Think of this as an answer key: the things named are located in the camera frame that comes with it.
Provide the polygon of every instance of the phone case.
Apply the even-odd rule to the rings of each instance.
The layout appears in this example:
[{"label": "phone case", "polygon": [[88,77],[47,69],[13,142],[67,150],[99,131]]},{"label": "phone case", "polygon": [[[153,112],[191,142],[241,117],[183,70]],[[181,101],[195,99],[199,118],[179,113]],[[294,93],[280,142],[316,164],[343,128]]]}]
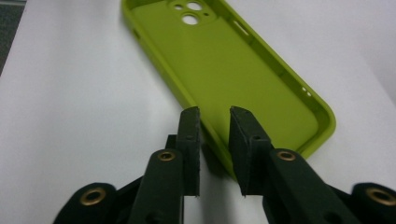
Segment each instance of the phone case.
[{"label": "phone case", "polygon": [[250,110],[275,147],[305,158],[335,129],[328,105],[222,0],[122,0],[134,37],[233,173],[230,107]]}]

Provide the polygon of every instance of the brass insert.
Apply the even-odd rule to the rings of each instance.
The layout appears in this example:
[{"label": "brass insert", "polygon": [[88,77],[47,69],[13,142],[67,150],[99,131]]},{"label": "brass insert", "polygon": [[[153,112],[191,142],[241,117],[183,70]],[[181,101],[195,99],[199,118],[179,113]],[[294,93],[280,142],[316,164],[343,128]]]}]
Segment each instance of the brass insert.
[{"label": "brass insert", "polygon": [[91,206],[101,202],[106,197],[106,191],[102,188],[89,189],[81,196],[79,201],[86,205]]},{"label": "brass insert", "polygon": [[369,188],[366,194],[374,201],[387,206],[395,206],[396,198],[382,189]]},{"label": "brass insert", "polygon": [[160,161],[171,161],[176,157],[176,154],[170,151],[162,152],[158,155]]},{"label": "brass insert", "polygon": [[287,151],[280,151],[276,153],[276,155],[284,161],[294,161],[296,159],[296,156],[294,156],[294,154]]}]

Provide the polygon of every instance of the white table surface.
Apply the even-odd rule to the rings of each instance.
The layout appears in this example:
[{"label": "white table surface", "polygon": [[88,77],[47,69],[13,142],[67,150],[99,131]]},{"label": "white table surface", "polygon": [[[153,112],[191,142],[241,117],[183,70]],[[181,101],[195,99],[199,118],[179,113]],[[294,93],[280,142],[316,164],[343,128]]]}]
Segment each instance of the white table surface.
[{"label": "white table surface", "polygon": [[[228,1],[332,108],[308,159],[327,183],[396,189],[396,2]],[[91,182],[120,188],[176,133],[181,107],[120,1],[29,0],[0,77],[0,223],[51,223]],[[266,223],[210,151],[186,223]]]}]

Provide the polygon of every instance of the white surface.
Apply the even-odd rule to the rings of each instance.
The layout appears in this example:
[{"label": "white surface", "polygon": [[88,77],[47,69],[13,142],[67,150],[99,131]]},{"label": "white surface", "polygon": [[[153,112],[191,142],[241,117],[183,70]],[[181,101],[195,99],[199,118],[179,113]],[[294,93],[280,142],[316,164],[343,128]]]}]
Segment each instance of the white surface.
[{"label": "white surface", "polygon": [[[336,131],[308,160],[318,174],[396,189],[396,3],[229,3],[331,106]],[[29,1],[0,77],[0,223],[51,223],[80,187],[138,178],[180,111],[119,1]],[[186,223],[266,222],[208,151],[201,168]]]}]

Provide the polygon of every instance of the green phone case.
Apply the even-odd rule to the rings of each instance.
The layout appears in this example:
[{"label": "green phone case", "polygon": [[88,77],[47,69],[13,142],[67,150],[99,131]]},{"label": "green phone case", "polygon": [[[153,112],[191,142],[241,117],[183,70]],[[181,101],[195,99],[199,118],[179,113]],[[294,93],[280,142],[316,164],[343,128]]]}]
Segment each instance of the green phone case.
[{"label": "green phone case", "polygon": [[180,104],[201,108],[205,140],[230,174],[232,105],[304,157],[333,133],[327,104],[224,1],[122,0],[122,11]]}]

